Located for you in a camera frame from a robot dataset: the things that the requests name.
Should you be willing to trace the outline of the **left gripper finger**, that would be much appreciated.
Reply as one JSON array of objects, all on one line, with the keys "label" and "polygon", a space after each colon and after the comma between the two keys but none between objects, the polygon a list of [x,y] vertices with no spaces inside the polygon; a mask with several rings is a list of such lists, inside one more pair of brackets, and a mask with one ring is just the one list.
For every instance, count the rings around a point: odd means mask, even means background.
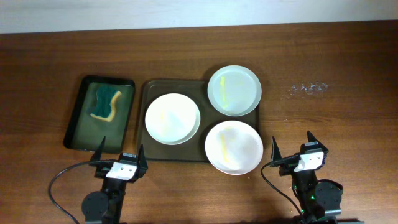
[{"label": "left gripper finger", "polygon": [[101,141],[101,144],[99,145],[97,150],[94,152],[94,154],[91,156],[90,162],[96,162],[96,161],[100,161],[101,160],[101,155],[102,155],[102,152],[103,152],[105,141],[106,141],[106,137],[104,136],[102,141]]},{"label": "left gripper finger", "polygon": [[148,165],[146,161],[146,157],[144,154],[144,145],[141,144],[139,148],[139,153],[138,153],[138,162],[137,162],[137,176],[138,177],[143,177],[148,170]]}]

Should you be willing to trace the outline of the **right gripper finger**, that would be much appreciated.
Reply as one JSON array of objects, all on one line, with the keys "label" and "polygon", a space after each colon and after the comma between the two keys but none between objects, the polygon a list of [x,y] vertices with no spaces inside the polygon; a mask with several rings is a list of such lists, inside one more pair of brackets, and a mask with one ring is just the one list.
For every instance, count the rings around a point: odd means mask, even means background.
[{"label": "right gripper finger", "polygon": [[307,131],[307,139],[311,146],[318,146],[322,149],[326,149],[326,147],[310,131]]},{"label": "right gripper finger", "polygon": [[282,156],[280,154],[279,147],[277,145],[275,137],[273,136],[272,137],[272,152],[271,152],[270,166],[271,167],[277,166],[281,159],[282,159]]}]

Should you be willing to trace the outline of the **white plate with yellow stain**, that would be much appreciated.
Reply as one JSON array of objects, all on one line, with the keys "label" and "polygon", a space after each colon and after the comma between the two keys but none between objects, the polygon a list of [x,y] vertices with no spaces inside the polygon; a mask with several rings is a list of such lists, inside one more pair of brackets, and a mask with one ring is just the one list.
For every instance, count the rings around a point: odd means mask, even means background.
[{"label": "white plate with yellow stain", "polygon": [[214,126],[205,139],[209,162],[229,175],[243,175],[254,170],[263,152],[259,133],[241,121],[223,121]]}]

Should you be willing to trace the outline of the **green and yellow sponge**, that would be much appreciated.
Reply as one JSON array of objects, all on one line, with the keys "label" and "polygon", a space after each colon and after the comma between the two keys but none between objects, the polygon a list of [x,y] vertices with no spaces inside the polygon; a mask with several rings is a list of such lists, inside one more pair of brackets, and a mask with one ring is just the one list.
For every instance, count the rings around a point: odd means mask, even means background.
[{"label": "green and yellow sponge", "polygon": [[90,116],[105,122],[111,122],[116,116],[116,102],[122,93],[111,87],[103,85],[97,89],[96,105]]}]

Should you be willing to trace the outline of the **cream white plate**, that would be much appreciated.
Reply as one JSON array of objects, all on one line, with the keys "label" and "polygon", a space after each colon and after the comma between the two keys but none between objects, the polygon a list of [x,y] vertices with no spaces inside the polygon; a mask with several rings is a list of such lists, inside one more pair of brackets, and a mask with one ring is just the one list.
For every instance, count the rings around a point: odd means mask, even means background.
[{"label": "cream white plate", "polygon": [[156,98],[148,107],[145,126],[150,136],[165,145],[178,145],[198,131],[201,114],[188,96],[168,93]]}]

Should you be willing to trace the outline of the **pale grey plate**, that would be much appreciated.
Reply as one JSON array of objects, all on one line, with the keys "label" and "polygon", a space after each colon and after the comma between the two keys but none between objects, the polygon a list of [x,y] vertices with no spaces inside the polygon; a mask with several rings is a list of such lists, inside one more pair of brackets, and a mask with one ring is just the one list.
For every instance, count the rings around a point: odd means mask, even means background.
[{"label": "pale grey plate", "polygon": [[256,109],[262,95],[254,72],[240,65],[228,65],[209,79],[207,95],[211,105],[226,116],[244,116]]}]

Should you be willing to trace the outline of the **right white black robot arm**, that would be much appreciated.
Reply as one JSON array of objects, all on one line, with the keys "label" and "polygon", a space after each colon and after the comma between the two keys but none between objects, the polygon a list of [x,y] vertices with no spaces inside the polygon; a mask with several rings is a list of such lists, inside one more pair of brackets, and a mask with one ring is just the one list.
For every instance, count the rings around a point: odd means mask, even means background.
[{"label": "right white black robot arm", "polygon": [[276,140],[272,140],[271,167],[279,168],[279,175],[292,178],[292,191],[299,201],[299,215],[295,223],[336,223],[341,214],[343,186],[329,179],[318,179],[316,171],[325,165],[329,150],[308,131],[308,141],[300,152],[282,157]]}]

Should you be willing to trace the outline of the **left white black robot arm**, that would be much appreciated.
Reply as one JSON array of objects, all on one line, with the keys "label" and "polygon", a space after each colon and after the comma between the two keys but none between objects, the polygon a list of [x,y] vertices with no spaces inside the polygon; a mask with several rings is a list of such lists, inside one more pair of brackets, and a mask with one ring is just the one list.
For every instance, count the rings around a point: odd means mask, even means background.
[{"label": "left white black robot arm", "polygon": [[121,153],[119,159],[102,160],[105,138],[90,159],[95,177],[102,179],[101,190],[88,194],[81,210],[85,223],[119,223],[127,184],[142,178],[148,169],[144,146],[138,154]]}]

